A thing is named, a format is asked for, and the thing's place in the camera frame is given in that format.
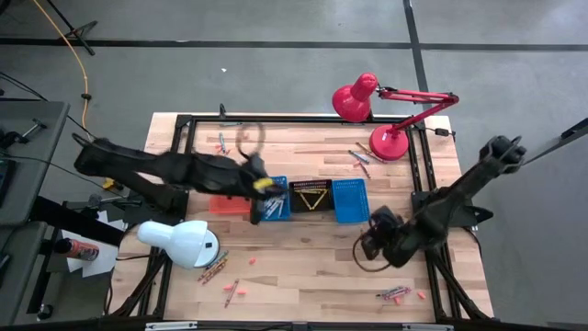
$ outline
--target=red lamp base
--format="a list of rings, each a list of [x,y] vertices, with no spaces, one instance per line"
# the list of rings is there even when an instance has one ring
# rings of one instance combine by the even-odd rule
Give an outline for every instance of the red lamp base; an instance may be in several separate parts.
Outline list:
[[[408,151],[408,137],[404,131],[397,131],[393,136],[387,132],[391,128],[391,125],[377,127],[369,137],[369,148],[378,157],[388,161],[395,161]]]

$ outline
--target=white lamp shade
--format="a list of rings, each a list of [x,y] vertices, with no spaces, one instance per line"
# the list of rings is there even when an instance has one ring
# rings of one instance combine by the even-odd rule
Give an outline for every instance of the white lamp shade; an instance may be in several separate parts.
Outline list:
[[[154,221],[142,223],[139,241],[165,250],[178,266],[186,269],[208,265],[219,252],[219,240],[204,221],[169,226]]]

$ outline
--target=blue container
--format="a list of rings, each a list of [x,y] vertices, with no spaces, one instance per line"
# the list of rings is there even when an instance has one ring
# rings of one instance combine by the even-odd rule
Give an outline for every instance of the blue container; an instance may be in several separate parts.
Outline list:
[[[339,223],[369,220],[368,194],[363,179],[333,181],[334,214]]]
[[[267,209],[264,211],[264,216],[262,217],[262,221],[285,221],[290,218],[290,195],[288,194],[288,180],[286,176],[278,176],[278,177],[271,177],[274,179],[274,183],[278,184],[282,188],[286,190],[284,195],[286,198],[284,199],[284,205],[282,206],[282,213],[279,213],[279,207],[272,212],[269,217],[266,217]]]

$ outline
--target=wooden tabletop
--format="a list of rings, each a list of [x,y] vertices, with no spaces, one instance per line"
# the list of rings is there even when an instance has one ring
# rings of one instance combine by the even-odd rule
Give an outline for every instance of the wooden tabletop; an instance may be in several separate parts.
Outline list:
[[[174,134],[176,113],[154,113],[145,151],[169,150]],[[425,121],[429,128],[448,128],[446,116]],[[413,180],[408,154],[401,160],[381,165],[366,165],[372,179],[365,178],[347,150],[361,152],[355,142],[368,145],[370,133],[377,125],[342,126],[327,123],[267,123],[262,158],[270,176],[287,176],[289,181],[317,178],[364,178],[371,211],[387,205],[408,220],[412,214],[410,194]],[[221,128],[218,123],[199,123],[195,147],[201,153],[215,153],[219,132],[229,149],[229,157],[242,158],[234,149],[235,127]],[[435,178],[439,187],[450,185],[460,175],[458,156],[451,137],[427,131]],[[186,143],[182,136],[180,151]],[[426,188],[421,146],[415,134],[423,187]],[[252,148],[256,140],[251,131],[243,149]],[[429,281],[424,254],[417,253],[403,268],[388,268],[378,273],[361,270],[353,261],[351,247],[367,224],[340,225],[334,212],[295,213],[285,222],[251,225],[246,217],[216,215],[209,212],[209,195],[190,193],[187,220],[209,222],[209,229],[220,239],[220,249],[230,250],[226,268],[208,284],[197,282],[200,269],[185,270],[174,266],[169,283],[166,319],[248,320],[248,321],[324,321],[324,322],[433,322]],[[452,229],[448,237],[454,273],[475,303],[488,315],[492,307],[478,247],[461,229]],[[135,233],[127,235],[120,247],[120,257],[149,252]],[[361,258],[369,268],[382,266]],[[249,259],[256,258],[250,265]],[[112,310],[118,308],[135,288],[145,272],[146,259],[120,261],[113,274]],[[240,279],[236,295],[224,308],[227,292],[222,288]],[[440,280],[446,312],[447,286]],[[384,302],[376,294],[395,286],[408,286],[413,293],[402,299]],[[156,302],[159,280],[155,282],[151,304]],[[425,293],[426,300],[417,296]]]

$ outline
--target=concrete floor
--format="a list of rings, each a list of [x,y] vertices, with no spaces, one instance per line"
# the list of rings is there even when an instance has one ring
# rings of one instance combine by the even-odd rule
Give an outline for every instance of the concrete floor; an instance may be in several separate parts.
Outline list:
[[[410,42],[402,0],[56,0],[74,24],[96,19],[97,39],[218,41]],[[413,0],[420,42],[584,44],[588,3],[583,0]],[[55,38],[29,1],[15,1],[0,17],[0,36]],[[334,112],[333,91],[371,71],[388,86],[417,89],[410,50],[265,48],[96,48],[78,51],[94,99],[88,129],[115,143],[142,148],[156,111]],[[586,117],[586,52],[423,51],[429,89],[453,91],[460,103],[445,113],[457,131],[462,169],[472,166],[493,135],[523,135],[530,153]],[[81,118],[83,81],[64,47],[0,46],[0,70],[51,100],[71,103]],[[26,95],[0,81],[11,97]],[[406,103],[374,100],[376,113],[414,114]],[[73,170],[79,151],[66,124],[53,162]],[[51,168],[42,194],[83,200],[96,188]],[[487,195],[476,198],[485,204]],[[534,289],[510,238],[496,223],[481,226],[484,267],[497,317],[544,325]],[[52,320],[98,315],[106,293],[79,274],[54,295]],[[55,289],[59,287],[55,280]]]

